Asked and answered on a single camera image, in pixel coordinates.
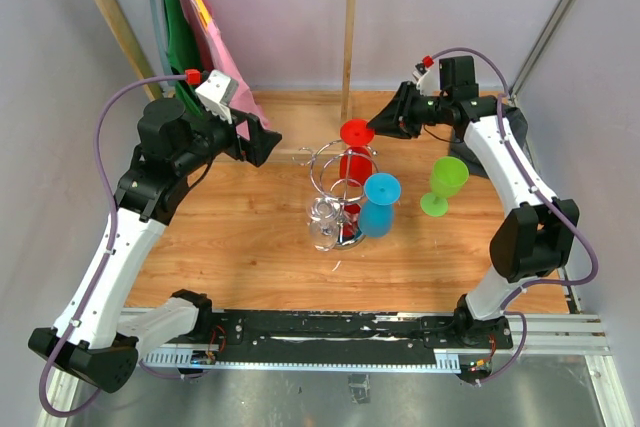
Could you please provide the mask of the blue wine glass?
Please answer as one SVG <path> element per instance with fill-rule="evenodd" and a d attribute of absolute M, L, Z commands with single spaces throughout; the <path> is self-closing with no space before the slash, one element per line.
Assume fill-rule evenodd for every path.
<path fill-rule="evenodd" d="M 359 229 L 365 236 L 380 238 L 390 232 L 394 222 L 394 204 L 401 193 L 400 182 L 389 173 L 375 173 L 366 180 L 366 201 L 358 219 Z"/>

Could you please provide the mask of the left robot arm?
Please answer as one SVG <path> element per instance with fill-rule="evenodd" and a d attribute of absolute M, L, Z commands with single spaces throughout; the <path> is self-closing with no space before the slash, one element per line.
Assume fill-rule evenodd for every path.
<path fill-rule="evenodd" d="M 130 321 L 120 318 L 142 264 L 193 188 L 189 176 L 220 154 L 259 167 L 282 140 L 253 114 L 234 111 L 230 122 L 208 111 L 192 115 L 176 98 L 150 102 L 137 131 L 129 170 L 108 193 L 116 210 L 85 277 L 54 325 L 35 329 L 28 341 L 58 369 L 107 393 L 166 342 L 200 343 L 213 333 L 211 300 L 185 289 Z"/>

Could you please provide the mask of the green wine glass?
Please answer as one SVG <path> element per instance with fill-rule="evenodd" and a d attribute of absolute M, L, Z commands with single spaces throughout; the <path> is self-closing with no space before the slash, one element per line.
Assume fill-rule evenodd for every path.
<path fill-rule="evenodd" d="M 422 211 L 431 217 L 444 216 L 449 210 L 448 199 L 459 193 L 469 179 L 466 164 L 455 157 L 438 159 L 429 177 L 430 191 L 420 199 Z"/>

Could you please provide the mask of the red wine glass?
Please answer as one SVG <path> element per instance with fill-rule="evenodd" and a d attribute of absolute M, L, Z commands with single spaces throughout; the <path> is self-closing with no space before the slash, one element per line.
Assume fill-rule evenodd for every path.
<path fill-rule="evenodd" d="M 367 124 L 364 119 L 351 119 L 340 128 L 340 138 L 347 149 L 340 160 L 339 175 L 353 186 L 363 186 L 373 172 L 368 146 L 375 132 Z"/>

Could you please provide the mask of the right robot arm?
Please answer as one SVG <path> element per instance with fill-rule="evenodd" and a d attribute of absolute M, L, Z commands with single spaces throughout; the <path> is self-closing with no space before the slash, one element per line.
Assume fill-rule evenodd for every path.
<path fill-rule="evenodd" d="M 491 266 L 459 299 L 447 328 L 466 347 L 486 339 L 524 290 L 556 284 L 551 275 L 566 265 L 579 219 L 576 203 L 540 179 L 518 144 L 505 116 L 507 94 L 480 94 L 477 56 L 454 48 L 424 57 L 413 80 L 368 123 L 376 134 L 398 139 L 416 138 L 426 125 L 451 126 L 496 189 L 505 219 L 490 242 Z"/>

